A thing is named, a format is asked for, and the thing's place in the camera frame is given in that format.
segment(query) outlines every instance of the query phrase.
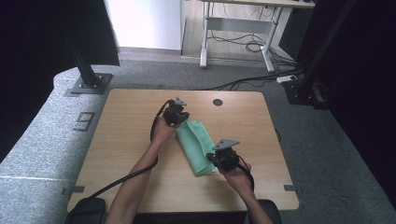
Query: human arm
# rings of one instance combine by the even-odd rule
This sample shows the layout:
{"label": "human arm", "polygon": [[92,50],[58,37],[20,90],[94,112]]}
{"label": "human arm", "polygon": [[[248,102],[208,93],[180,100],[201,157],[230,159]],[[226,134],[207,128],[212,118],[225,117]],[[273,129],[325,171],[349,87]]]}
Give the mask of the human arm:
{"label": "human arm", "polygon": [[[244,162],[239,162],[240,165],[251,169],[251,165]],[[247,212],[251,221],[254,224],[272,224],[273,222],[262,209],[257,201],[256,195],[250,186],[250,181],[247,175],[239,168],[235,168],[230,172],[224,172],[221,169],[219,171],[224,175],[228,184],[239,194],[242,201],[247,206]]]}
{"label": "human arm", "polygon": [[[130,173],[144,169],[154,163],[161,147],[167,140],[171,138],[177,127],[178,126],[176,125],[167,125],[164,118],[159,117],[155,126],[153,139],[148,145],[148,149],[132,168]],[[137,208],[142,202],[143,196],[145,194],[147,185],[149,183],[150,174],[151,170],[148,170],[145,173],[129,179],[121,184],[120,189],[110,206],[110,211],[106,220],[107,224],[132,223]]]}

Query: person's left hand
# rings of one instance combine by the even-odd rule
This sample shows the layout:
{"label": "person's left hand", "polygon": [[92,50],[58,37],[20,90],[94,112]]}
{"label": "person's left hand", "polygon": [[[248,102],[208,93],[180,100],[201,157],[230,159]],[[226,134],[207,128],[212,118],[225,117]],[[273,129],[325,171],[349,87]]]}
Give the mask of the person's left hand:
{"label": "person's left hand", "polygon": [[159,116],[154,129],[154,136],[152,138],[152,141],[159,142],[160,144],[165,143],[172,137],[175,130],[179,126],[180,125],[168,125],[165,121],[165,118],[163,116]]}

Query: wooden tabletop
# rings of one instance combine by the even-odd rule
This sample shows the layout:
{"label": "wooden tabletop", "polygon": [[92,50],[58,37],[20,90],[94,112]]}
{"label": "wooden tabletop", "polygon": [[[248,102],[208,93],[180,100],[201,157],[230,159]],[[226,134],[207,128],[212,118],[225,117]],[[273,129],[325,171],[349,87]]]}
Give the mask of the wooden tabletop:
{"label": "wooden tabletop", "polygon": [[[68,210],[109,183],[127,175],[149,145],[155,114],[169,99],[187,103],[192,120],[200,120],[216,144],[220,138],[240,141],[233,149],[252,165],[255,193],[278,209],[299,206],[268,108],[260,92],[113,90],[106,101],[90,149],[78,177],[82,193],[72,194]],[[221,106],[213,104],[215,99]],[[106,210],[120,186],[100,195]],[[176,136],[165,144],[153,168],[138,212],[246,211],[238,195],[219,173],[195,177]]]}
{"label": "wooden tabletop", "polygon": [[303,0],[201,0],[203,2],[226,3],[226,4],[241,4],[241,5],[256,5],[268,7],[296,7],[296,8],[312,8],[315,3],[312,0],[306,3]]}

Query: folded green fabric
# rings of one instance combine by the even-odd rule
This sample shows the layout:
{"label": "folded green fabric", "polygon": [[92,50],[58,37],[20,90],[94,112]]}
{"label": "folded green fabric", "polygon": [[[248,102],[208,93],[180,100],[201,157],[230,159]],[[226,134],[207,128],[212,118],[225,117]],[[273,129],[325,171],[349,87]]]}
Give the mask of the folded green fabric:
{"label": "folded green fabric", "polygon": [[206,158],[206,153],[213,153],[214,145],[200,120],[186,119],[177,129],[177,138],[196,176],[215,168]]}

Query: gray carpet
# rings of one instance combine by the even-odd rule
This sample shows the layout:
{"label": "gray carpet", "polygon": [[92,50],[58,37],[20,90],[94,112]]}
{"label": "gray carpet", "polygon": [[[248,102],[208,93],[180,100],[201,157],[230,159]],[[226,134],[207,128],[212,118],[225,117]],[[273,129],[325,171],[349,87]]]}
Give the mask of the gray carpet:
{"label": "gray carpet", "polygon": [[[78,70],[54,79],[55,89],[23,137],[0,165],[0,223],[62,223],[70,189],[111,89],[196,90],[266,73],[257,67],[121,61],[94,66],[114,75],[104,95],[65,97]],[[262,81],[253,84],[261,85]],[[283,88],[267,82],[239,91],[260,91],[281,136],[300,207],[280,211],[283,223],[396,223],[396,212],[330,111],[290,105]],[[93,112],[87,132],[73,131],[81,112]]]}

